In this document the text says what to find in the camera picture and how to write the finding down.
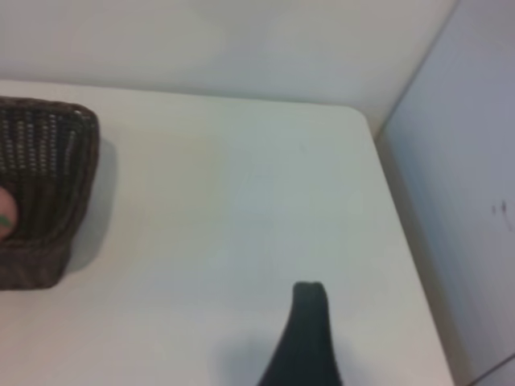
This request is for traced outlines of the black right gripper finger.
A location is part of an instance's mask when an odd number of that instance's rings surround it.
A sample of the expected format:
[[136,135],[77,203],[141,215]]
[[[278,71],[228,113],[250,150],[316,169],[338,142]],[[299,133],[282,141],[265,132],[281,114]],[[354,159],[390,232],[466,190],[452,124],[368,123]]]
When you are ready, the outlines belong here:
[[328,296],[319,282],[293,286],[289,317],[260,385],[342,385]]

